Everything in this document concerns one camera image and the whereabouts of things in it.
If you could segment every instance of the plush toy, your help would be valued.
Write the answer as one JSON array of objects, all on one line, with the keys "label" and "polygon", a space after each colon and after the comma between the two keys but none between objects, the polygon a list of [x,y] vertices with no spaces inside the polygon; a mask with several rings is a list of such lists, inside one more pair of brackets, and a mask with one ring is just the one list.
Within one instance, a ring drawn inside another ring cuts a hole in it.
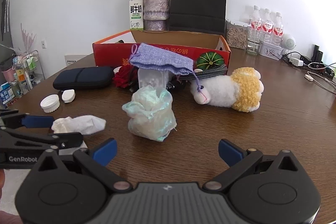
[{"label": "plush toy", "polygon": [[201,90],[192,80],[191,93],[198,104],[232,107],[238,111],[251,112],[260,106],[261,93],[264,85],[259,80],[260,73],[254,68],[239,68],[231,76],[219,75],[199,79]]}]

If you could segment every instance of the metal screw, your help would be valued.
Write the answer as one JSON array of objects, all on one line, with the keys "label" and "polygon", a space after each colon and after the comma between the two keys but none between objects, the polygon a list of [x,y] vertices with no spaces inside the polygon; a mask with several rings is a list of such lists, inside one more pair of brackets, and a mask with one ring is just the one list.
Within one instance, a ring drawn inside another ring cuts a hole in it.
[{"label": "metal screw", "polygon": [[205,184],[205,188],[209,190],[219,190],[220,188],[222,188],[222,184],[218,181],[208,181]]},{"label": "metal screw", "polygon": [[131,187],[130,183],[127,181],[117,181],[115,184],[113,184],[113,187],[117,190],[127,190],[129,187]]}]

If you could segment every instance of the black zippered case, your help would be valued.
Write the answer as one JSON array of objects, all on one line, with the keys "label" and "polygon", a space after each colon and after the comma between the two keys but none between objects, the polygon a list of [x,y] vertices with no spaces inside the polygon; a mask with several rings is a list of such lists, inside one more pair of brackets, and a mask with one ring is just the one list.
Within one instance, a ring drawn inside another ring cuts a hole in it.
[{"label": "black zippered case", "polygon": [[52,84],[57,90],[87,90],[104,88],[114,76],[111,67],[76,68],[62,71]]}]

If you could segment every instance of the white power adapter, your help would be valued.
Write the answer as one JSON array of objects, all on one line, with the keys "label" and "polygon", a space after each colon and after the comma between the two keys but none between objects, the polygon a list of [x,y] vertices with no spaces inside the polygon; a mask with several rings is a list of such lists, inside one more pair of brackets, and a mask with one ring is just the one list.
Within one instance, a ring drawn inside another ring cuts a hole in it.
[{"label": "white power adapter", "polygon": [[303,61],[295,57],[290,57],[289,62],[291,62],[294,66],[297,66],[297,67],[303,66]]}]

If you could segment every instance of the black paper bag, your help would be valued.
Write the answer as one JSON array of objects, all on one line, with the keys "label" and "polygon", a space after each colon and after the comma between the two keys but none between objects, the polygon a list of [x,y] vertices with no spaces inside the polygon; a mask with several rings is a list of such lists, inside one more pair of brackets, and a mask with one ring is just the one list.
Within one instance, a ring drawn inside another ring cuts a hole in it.
[{"label": "black paper bag", "polygon": [[171,0],[169,30],[224,34],[226,0]]}]

